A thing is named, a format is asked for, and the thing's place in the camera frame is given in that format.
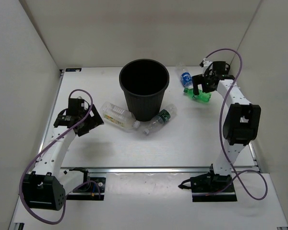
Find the green plastic bottle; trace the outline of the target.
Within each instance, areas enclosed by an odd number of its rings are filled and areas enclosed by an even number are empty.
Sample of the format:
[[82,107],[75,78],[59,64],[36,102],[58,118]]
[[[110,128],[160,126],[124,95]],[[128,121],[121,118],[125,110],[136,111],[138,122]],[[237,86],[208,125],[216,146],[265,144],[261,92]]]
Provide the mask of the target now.
[[201,102],[201,103],[208,103],[211,98],[211,93],[205,93],[202,90],[199,90],[199,94],[195,95],[193,93],[193,89],[184,88],[184,94],[188,96],[190,99]]

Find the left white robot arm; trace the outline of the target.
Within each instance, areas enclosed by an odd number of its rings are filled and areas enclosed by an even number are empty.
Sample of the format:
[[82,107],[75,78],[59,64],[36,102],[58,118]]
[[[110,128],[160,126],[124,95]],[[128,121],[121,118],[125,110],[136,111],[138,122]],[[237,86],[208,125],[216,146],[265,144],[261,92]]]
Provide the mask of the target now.
[[61,165],[69,146],[104,122],[96,107],[84,106],[83,99],[70,99],[68,108],[59,112],[50,143],[33,160],[34,167],[23,173],[19,190],[26,210],[46,209],[59,211],[66,197],[73,191],[89,190],[93,181],[85,168],[72,168],[61,172]]

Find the yellow label clear bottle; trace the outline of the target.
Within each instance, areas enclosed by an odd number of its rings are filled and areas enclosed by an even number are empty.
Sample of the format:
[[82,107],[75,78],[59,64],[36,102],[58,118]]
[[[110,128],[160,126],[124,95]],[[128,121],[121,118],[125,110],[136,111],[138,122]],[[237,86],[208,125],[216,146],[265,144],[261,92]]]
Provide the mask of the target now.
[[137,129],[141,123],[132,112],[110,102],[105,102],[102,105],[101,114],[107,121],[126,130]]

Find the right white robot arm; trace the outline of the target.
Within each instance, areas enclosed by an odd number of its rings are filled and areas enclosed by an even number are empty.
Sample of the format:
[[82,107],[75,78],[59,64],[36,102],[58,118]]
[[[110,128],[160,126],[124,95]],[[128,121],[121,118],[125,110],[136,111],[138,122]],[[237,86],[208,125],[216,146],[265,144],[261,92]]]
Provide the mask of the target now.
[[193,93],[199,94],[198,85],[203,92],[218,92],[222,98],[220,115],[228,107],[226,117],[219,119],[221,131],[221,153],[212,164],[215,175],[206,179],[206,187],[213,192],[224,184],[221,177],[228,177],[238,155],[257,137],[261,108],[252,104],[240,91],[235,78],[229,74],[199,74],[192,77]]

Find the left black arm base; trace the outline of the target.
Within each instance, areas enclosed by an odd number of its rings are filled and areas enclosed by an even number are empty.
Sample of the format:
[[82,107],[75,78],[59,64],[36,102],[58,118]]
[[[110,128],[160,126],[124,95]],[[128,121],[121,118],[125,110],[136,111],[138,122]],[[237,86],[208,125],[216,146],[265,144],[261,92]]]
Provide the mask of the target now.
[[85,168],[73,168],[69,172],[81,172],[83,176],[83,183],[90,181],[74,189],[67,195],[67,200],[80,200],[80,201],[103,201],[105,197],[106,188],[106,175],[104,173],[93,173]]

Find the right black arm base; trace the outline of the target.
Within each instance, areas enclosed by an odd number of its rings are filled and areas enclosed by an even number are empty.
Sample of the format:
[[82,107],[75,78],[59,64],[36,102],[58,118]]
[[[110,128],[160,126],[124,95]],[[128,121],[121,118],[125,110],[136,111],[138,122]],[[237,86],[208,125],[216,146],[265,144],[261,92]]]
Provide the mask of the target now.
[[207,173],[182,181],[178,188],[191,190],[192,202],[236,202],[232,176],[219,175],[213,167]]

